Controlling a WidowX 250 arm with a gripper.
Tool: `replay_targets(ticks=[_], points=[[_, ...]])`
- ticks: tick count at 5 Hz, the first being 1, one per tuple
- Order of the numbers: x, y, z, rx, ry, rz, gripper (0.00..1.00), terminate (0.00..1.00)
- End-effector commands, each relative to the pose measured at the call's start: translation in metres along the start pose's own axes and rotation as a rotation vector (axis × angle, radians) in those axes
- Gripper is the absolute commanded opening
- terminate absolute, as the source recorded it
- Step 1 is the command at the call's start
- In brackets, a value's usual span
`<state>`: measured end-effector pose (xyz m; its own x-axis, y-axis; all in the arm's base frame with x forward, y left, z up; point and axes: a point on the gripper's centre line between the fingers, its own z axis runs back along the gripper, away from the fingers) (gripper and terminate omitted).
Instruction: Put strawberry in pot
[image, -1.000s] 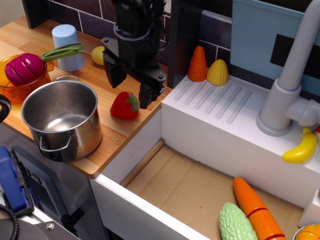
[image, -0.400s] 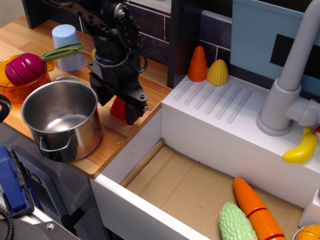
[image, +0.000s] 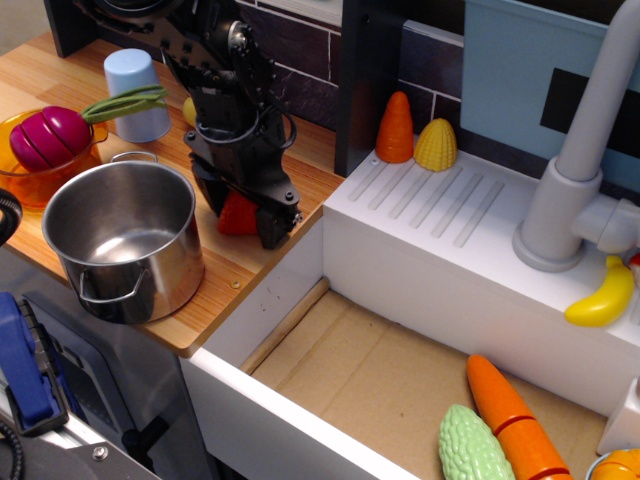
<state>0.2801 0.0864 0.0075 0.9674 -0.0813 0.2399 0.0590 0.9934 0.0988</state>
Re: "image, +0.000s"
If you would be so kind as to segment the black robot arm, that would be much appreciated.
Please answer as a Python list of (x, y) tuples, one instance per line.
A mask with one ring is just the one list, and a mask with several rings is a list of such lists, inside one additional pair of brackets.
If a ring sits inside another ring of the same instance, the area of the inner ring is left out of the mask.
[(282, 166), (297, 127), (272, 90), (264, 57), (234, 1), (78, 1), (103, 28), (157, 49), (195, 108), (184, 136), (196, 183), (217, 216), (252, 204), (250, 232), (275, 248), (302, 220), (300, 195)]

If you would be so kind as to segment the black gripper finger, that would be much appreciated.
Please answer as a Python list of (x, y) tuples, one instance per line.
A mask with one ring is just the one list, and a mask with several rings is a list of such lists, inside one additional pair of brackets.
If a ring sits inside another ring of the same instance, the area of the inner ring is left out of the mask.
[(210, 209), (216, 216), (220, 216), (229, 194), (229, 187), (226, 182), (214, 167), (199, 157), (192, 159), (191, 169), (196, 184)]
[(256, 211), (256, 227), (262, 247), (275, 249), (301, 221), (302, 213), (297, 203), (260, 206)]

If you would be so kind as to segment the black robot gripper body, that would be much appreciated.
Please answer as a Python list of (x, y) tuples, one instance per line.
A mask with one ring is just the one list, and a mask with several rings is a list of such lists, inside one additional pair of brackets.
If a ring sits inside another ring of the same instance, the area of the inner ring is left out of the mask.
[(260, 206), (291, 205), (300, 195), (284, 172), (282, 157), (297, 127), (275, 95), (258, 90), (256, 104), (237, 92), (191, 88), (196, 126), (184, 136), (191, 158), (214, 167), (227, 186)]

